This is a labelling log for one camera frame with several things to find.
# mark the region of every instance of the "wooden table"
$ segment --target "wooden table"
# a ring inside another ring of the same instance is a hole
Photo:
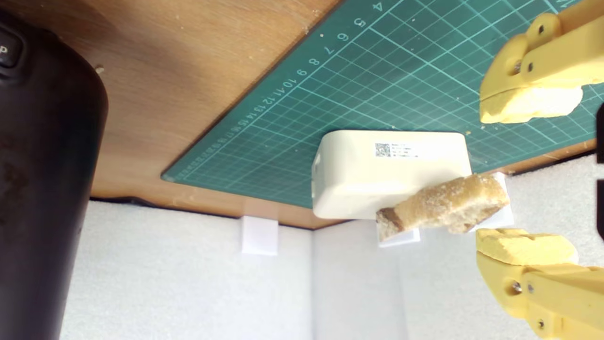
[[[278,219],[316,229],[337,221],[282,203],[167,183],[178,155],[236,103],[338,0],[0,0],[102,66],[110,112],[93,197]],[[594,142],[504,168],[522,171]]]

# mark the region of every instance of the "yellow sponge pad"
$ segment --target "yellow sponge pad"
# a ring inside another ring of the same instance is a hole
[[[532,118],[566,116],[581,103],[583,90],[528,87],[505,91],[480,102],[480,121],[524,123]]]
[[[476,250],[515,266],[577,263],[577,250],[566,238],[522,229],[476,230]]]

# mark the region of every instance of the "white plastic box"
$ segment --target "white plastic box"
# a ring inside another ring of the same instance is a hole
[[[334,131],[312,165],[313,211],[374,220],[425,186],[471,174],[466,138],[457,132]]]

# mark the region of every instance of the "bolt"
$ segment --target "bolt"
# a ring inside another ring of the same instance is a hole
[[[516,292],[522,293],[522,286],[520,286],[520,282],[514,281],[514,283],[512,284],[512,288],[514,288]]]

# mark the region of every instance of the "black container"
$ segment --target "black container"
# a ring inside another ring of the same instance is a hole
[[[0,64],[0,340],[58,339],[107,95],[84,58],[1,10]]]

